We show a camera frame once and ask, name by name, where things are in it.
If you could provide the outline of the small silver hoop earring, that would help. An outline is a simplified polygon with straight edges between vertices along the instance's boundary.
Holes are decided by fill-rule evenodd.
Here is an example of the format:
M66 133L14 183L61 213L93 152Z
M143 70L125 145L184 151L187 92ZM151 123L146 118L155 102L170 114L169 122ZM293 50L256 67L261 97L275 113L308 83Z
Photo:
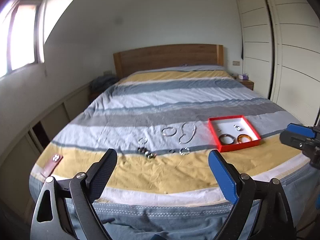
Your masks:
M140 139L138 140L138 143L139 143L140 145L145 145L147 142L148 142L148 140L147 140L145 137L140 138Z

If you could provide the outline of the red jewelry box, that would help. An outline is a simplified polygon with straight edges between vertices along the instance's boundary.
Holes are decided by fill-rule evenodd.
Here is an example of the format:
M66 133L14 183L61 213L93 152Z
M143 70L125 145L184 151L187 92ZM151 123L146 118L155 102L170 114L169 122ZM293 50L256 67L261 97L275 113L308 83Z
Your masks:
M242 150L249 147L258 146L261 137L253 125L243 115L221 116L208 119L208 126L214 138L216 149L219 152L231 152ZM235 143L232 145L221 145L219 136L221 134L231 134L235 137ZM240 134L247 134L252 137L251 142L239 144L237 136Z

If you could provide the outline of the amber orange bangle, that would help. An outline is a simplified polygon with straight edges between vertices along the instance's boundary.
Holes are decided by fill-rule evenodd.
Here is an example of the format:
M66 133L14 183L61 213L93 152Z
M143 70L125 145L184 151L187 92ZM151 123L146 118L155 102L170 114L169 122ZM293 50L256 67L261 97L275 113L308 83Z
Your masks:
M251 142L253 139L252 139L252 137L250 137L247 134L240 134L237 136L236 140L239 144L242 144L242 143L246 143L246 142Z

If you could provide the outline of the dark brown bangle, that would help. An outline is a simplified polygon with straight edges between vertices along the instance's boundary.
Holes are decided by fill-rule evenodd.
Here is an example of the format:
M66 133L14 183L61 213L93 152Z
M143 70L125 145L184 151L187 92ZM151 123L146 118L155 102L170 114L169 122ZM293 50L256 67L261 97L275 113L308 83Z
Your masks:
M235 137L233 137L231 134L221 134L219 136L219 141L221 145L232 145L235 143Z

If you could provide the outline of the wooden nightstand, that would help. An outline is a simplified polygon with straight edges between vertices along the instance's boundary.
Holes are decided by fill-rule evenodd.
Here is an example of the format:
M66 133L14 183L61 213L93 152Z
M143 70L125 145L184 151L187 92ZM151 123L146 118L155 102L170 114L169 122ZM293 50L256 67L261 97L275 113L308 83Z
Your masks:
M251 80L243 80L243 79L239 79L236 78L236 81L238 81L239 83L241 83L243 86L247 87L250 90L254 90L254 82Z

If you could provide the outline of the purple tissue box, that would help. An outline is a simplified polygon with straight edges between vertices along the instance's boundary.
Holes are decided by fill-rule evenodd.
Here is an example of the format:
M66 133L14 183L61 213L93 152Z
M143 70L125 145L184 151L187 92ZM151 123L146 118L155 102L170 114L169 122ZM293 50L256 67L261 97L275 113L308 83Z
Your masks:
M248 77L247 74L239 74L239 75L238 75L238 79L240 79L240 80L248 80L249 77Z

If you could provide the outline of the white wardrobe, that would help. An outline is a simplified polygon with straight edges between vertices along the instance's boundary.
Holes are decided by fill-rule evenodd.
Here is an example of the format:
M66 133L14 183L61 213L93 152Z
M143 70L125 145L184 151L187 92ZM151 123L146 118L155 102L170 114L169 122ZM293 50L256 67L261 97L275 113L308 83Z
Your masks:
M305 125L319 122L319 18L307 0L236 0L242 71Z

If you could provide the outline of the striped bed duvet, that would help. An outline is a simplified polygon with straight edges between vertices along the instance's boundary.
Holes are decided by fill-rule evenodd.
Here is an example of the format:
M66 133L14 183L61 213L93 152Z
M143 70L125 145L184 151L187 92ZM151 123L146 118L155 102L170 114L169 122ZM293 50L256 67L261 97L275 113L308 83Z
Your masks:
M93 204L112 238L212 239L232 205L208 166L216 148L208 119L231 115L243 115L262 141L223 157L254 179L278 178L297 224L319 183L319 170L279 140L297 119L220 66L142 71L109 87L44 149L30 173L31 196L38 198L41 170L54 154L63 159L51 175L63 180L112 148L116 168Z

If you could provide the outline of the dark clothes pile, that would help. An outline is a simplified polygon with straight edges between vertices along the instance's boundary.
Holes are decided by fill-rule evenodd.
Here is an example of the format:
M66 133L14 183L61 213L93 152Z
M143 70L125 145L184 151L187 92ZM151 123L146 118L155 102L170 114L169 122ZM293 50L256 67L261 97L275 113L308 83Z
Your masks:
M115 75L107 74L92 80L89 84L89 88L92 93L102 93L117 82L118 78Z

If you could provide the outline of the wooden headboard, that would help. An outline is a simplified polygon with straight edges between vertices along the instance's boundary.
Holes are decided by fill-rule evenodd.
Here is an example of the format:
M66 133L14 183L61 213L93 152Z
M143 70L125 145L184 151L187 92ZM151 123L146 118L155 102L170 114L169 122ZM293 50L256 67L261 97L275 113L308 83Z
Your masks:
M116 75L120 79L135 72L179 66L218 65L225 62L220 44L169 44L114 53Z

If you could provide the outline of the window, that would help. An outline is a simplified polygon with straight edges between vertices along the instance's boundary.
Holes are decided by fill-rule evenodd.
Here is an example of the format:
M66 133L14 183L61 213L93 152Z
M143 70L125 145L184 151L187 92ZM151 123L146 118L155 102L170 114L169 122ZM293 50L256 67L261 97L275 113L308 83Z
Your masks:
M20 0L1 19L1 77L44 63L44 0Z

